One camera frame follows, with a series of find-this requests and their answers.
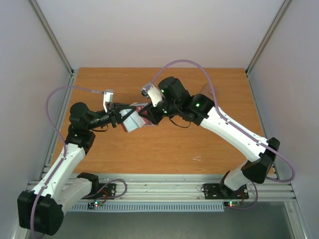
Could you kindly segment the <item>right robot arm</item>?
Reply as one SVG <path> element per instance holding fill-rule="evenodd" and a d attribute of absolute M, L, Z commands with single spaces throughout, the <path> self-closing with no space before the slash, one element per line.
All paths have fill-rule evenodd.
<path fill-rule="evenodd" d="M 246 162 L 235 170 L 228 171 L 214 193 L 223 199 L 231 199 L 249 182 L 264 183 L 278 150 L 276 138 L 266 139 L 246 129 L 225 114 L 215 102 L 204 94 L 190 95 L 181 81 L 175 77 L 162 80 L 157 87 L 148 83 L 141 94 L 150 99 L 139 115 L 153 124 L 164 118 L 181 117 L 184 121 L 201 126 L 237 148 Z"/>

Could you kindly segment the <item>brown leather card holder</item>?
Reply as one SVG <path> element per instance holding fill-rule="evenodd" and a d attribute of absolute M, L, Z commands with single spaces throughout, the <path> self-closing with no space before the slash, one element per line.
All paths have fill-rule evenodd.
<path fill-rule="evenodd" d="M 122 126 L 126 132 L 132 132 L 133 130 L 136 130 L 143 126 L 156 126 L 156 124 L 153 124 L 150 120 L 144 117 L 141 117 L 138 114 L 139 111 L 141 111 L 147 105 L 148 105 L 147 102 L 144 102 L 144 103 L 135 102 L 129 105 L 130 107 L 134 106 L 136 110 L 132 114 L 130 114 L 122 123 Z"/>

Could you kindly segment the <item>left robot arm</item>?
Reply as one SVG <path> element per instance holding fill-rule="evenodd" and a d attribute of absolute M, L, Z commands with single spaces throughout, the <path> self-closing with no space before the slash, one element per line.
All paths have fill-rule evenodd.
<path fill-rule="evenodd" d="M 75 167 L 84 159 L 95 140 L 94 130 L 109 124 L 116 127 L 136 111 L 135 106 L 108 103 L 107 111 L 91 111 L 83 102 L 70 108 L 70 126 L 63 140 L 59 157 L 44 178 L 31 190 L 23 191 L 17 199 L 18 220 L 21 228 L 52 236 L 62 225 L 64 216 L 84 197 L 100 194 L 98 176 L 81 173 L 74 183 L 65 183 Z"/>

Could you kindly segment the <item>red credit card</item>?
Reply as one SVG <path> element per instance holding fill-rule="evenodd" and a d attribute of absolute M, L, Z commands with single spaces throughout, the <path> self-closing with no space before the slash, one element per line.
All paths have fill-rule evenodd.
<path fill-rule="evenodd" d="M 143 121 L 145 122 L 145 125 L 152 125 L 152 122 L 150 120 L 147 119 L 148 116 L 148 112 L 147 110 L 145 110 L 144 108 L 147 105 L 145 104 L 136 104 L 136 111 L 138 113 L 138 115 L 143 119 Z"/>

